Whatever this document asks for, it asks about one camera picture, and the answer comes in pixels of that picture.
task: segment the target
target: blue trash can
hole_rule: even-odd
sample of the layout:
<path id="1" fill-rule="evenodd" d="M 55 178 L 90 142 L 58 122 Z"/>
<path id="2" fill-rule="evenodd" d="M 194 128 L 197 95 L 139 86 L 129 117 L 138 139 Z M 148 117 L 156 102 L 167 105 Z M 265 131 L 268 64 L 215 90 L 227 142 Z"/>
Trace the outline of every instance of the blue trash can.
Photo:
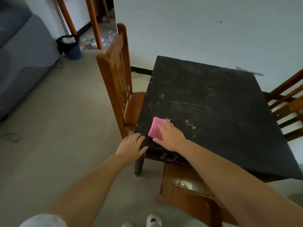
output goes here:
<path id="1" fill-rule="evenodd" d="M 63 38 L 74 38 L 75 42 L 65 43 Z M 58 50 L 60 54 L 64 52 L 67 57 L 72 61 L 77 61 L 82 58 L 81 49 L 79 46 L 79 36 L 78 35 L 65 35 L 59 37 L 56 42 L 58 44 Z"/>

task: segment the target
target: gray sofa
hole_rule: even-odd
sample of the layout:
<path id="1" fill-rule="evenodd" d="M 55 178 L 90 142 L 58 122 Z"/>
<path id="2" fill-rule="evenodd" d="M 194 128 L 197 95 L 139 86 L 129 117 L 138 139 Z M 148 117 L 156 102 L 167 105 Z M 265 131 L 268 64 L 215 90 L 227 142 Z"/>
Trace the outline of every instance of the gray sofa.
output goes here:
<path id="1" fill-rule="evenodd" d="M 54 39 L 37 15 L 0 4 L 0 120 L 59 57 Z"/>

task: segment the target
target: trash can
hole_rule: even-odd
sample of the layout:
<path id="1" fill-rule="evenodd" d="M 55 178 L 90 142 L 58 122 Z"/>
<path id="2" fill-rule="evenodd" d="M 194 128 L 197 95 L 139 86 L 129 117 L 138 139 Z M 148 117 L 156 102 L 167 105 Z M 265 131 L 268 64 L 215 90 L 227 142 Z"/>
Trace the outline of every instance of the trash can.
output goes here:
<path id="1" fill-rule="evenodd" d="M 81 59 L 82 54 L 79 46 L 79 40 L 80 38 L 78 35 L 65 35 L 59 37 L 56 42 L 58 44 L 60 54 L 64 52 L 72 61 Z"/>

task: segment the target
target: pink sponge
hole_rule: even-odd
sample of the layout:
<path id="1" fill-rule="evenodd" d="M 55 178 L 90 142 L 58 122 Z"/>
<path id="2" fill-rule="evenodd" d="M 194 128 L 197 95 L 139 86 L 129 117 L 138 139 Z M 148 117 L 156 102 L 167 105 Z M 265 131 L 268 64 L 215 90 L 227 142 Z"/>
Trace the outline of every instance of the pink sponge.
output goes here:
<path id="1" fill-rule="evenodd" d="M 148 136 L 152 137 L 152 138 L 158 138 L 160 140 L 163 140 L 163 137 L 162 137 L 161 131 L 158 127 L 158 124 L 163 125 L 167 121 L 169 121 L 169 119 L 160 119 L 160 118 L 154 117 Z"/>

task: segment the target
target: table top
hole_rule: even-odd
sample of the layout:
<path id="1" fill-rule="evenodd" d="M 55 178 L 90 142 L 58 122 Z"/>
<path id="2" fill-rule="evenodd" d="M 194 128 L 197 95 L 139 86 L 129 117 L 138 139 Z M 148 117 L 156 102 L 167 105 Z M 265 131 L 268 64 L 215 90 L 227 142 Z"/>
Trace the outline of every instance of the table top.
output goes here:
<path id="1" fill-rule="evenodd" d="M 158 56 L 135 132 L 147 137 L 154 117 L 249 172 L 303 179 L 252 73 Z"/>

